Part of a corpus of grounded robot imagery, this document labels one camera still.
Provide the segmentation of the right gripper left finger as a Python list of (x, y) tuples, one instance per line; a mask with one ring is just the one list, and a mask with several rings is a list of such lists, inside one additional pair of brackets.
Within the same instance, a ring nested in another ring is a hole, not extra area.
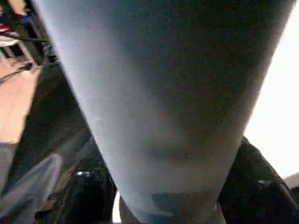
[(58, 214), (60, 224), (110, 224), (116, 186), (94, 140), (80, 151), (79, 161)]

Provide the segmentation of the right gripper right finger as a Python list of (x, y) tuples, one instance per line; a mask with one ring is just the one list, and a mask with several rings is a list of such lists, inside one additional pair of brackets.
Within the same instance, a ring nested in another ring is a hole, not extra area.
[(218, 198), (228, 224), (297, 224), (299, 205), (260, 151), (243, 138)]

